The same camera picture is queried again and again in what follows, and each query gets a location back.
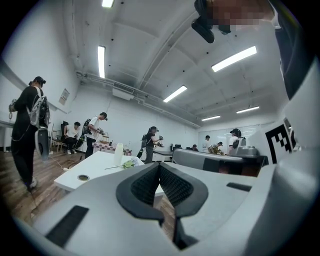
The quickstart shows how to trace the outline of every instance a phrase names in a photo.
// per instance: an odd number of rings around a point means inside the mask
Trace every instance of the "white t-shirt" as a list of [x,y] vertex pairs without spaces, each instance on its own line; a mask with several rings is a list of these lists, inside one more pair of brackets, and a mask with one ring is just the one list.
[[230,150],[233,149],[232,146],[233,146],[233,144],[234,144],[234,142],[235,142],[236,140],[239,140],[239,138],[238,138],[237,136],[232,136],[232,137],[230,138],[229,144],[228,144],[228,146],[229,146],[229,153],[230,153]]
[[[91,121],[89,122],[89,125],[93,125],[94,129],[98,129],[99,128],[99,119],[97,116],[92,117]],[[92,134],[87,134],[87,138],[91,138],[91,139],[96,139],[99,136],[99,133],[96,131],[91,130]]]
[[78,130],[76,130],[74,126],[67,125],[66,126],[66,135],[71,138],[77,138],[79,135],[79,128],[78,128]]
[[209,153],[208,148],[210,148],[211,143],[208,140],[205,140],[202,144],[202,152]]

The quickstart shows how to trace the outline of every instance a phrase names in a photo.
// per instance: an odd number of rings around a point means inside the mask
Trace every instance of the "ceiling light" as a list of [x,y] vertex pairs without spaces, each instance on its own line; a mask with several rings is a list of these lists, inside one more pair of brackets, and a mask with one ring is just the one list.
[[114,0],[103,0],[102,1],[102,7],[112,7],[112,5],[114,4]]
[[98,66],[99,66],[99,76],[101,78],[105,77],[105,51],[104,46],[98,46]]
[[206,119],[202,119],[202,121],[207,121],[207,120],[216,119],[216,118],[220,118],[220,117],[221,117],[220,115],[217,115],[217,116],[209,117]]
[[249,48],[249,49],[246,49],[246,50],[243,50],[221,62],[219,62],[218,64],[215,64],[212,66],[212,69],[214,72],[217,72],[219,70],[222,70],[223,68],[233,64],[233,63],[236,63],[238,61],[241,61],[243,60],[244,58],[246,57],[249,57],[251,55],[254,55],[257,53],[257,49],[255,46]]
[[255,107],[251,107],[251,108],[248,108],[248,109],[237,111],[236,113],[240,114],[240,113],[251,111],[251,110],[257,110],[258,108],[260,108],[260,107],[259,106],[255,106]]
[[164,100],[165,103],[171,101],[174,97],[178,96],[179,94],[183,93],[187,87],[182,85],[178,90],[176,90],[174,93],[172,93],[168,98]]

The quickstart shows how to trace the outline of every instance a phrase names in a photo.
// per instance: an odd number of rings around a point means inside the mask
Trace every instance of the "table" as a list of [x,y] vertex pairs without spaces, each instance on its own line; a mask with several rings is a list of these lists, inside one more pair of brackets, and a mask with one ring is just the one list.
[[3,152],[6,152],[6,135],[8,132],[8,128],[13,128],[15,124],[14,120],[9,119],[9,113],[0,112],[0,127],[3,127]]
[[[133,158],[132,156],[124,155],[122,157],[121,163],[123,164],[124,162],[131,160],[132,158]],[[144,163],[140,159],[138,159],[138,163],[140,166],[144,165]],[[82,181],[78,179],[79,175],[88,176],[90,180],[93,180],[99,177],[121,172],[124,170],[123,167],[106,169],[106,168],[111,168],[115,166],[116,165],[114,165],[114,154],[97,151],[90,157],[86,158],[82,162],[75,165],[69,171],[66,171],[64,174],[56,178],[54,180],[54,184],[57,187],[62,188],[66,191],[74,191],[75,189],[80,187],[82,184],[87,182],[87,181]],[[160,208],[160,202],[164,194],[165,194],[164,191],[159,185],[157,190],[155,191],[154,204],[153,204],[154,207]]]
[[[92,143],[92,146],[93,146],[93,153],[98,152],[98,151],[100,151],[100,152],[116,151],[116,148],[117,148],[116,145],[109,146],[109,144],[104,144],[104,143],[99,143],[99,142]],[[125,156],[131,156],[132,149],[124,148],[123,153]]]
[[153,153],[158,154],[160,156],[160,160],[163,163],[166,160],[166,157],[172,157],[172,151],[153,151]]

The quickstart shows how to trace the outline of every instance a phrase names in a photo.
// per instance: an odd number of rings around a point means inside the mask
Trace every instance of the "white table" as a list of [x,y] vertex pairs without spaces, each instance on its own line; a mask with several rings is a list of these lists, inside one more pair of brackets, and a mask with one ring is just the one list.
[[153,155],[159,156],[160,161],[163,163],[166,159],[170,159],[172,157],[173,152],[172,151],[153,151]]
[[6,136],[8,133],[8,129],[12,129],[14,127],[14,124],[15,121],[9,119],[9,112],[6,114],[0,111],[0,127],[3,127],[3,152],[6,152]]
[[[82,181],[78,179],[79,175],[86,175],[89,177],[90,180],[93,180],[102,176],[123,171],[124,170],[123,167],[106,169],[106,168],[111,168],[116,166],[114,165],[114,156],[115,155],[111,153],[98,151],[93,155],[91,155],[90,157],[88,157],[87,159],[75,165],[69,171],[66,171],[64,174],[56,178],[54,180],[54,184],[57,187],[62,188],[66,191],[74,191],[75,189],[80,187],[82,184],[87,182],[87,181]],[[123,155],[121,164],[123,164],[128,160],[131,160],[132,158],[133,156]],[[139,165],[144,165],[144,163],[140,159],[138,159],[138,163]],[[164,191],[159,185],[157,190],[155,191],[154,204],[153,204],[154,207],[156,208],[160,207],[160,201],[164,194],[165,194]]]

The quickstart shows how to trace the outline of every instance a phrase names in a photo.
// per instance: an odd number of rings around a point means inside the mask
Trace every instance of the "black pants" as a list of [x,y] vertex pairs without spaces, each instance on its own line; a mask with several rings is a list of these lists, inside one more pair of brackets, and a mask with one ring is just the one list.
[[77,142],[77,139],[76,138],[71,138],[71,137],[68,137],[64,140],[64,143],[66,144],[66,147],[68,150],[72,150],[74,144],[76,144]]
[[85,152],[85,158],[90,157],[94,153],[94,147],[92,146],[92,143],[95,143],[96,140],[93,138],[86,138],[86,152]]
[[145,158],[144,163],[150,164],[150,163],[152,163],[152,158],[154,156],[154,147],[153,146],[146,146],[145,151],[146,151],[146,158]]
[[30,126],[28,131],[19,141],[11,140],[11,151],[15,167],[20,174],[24,184],[28,187],[34,174],[34,152],[35,152],[35,132],[36,128]]

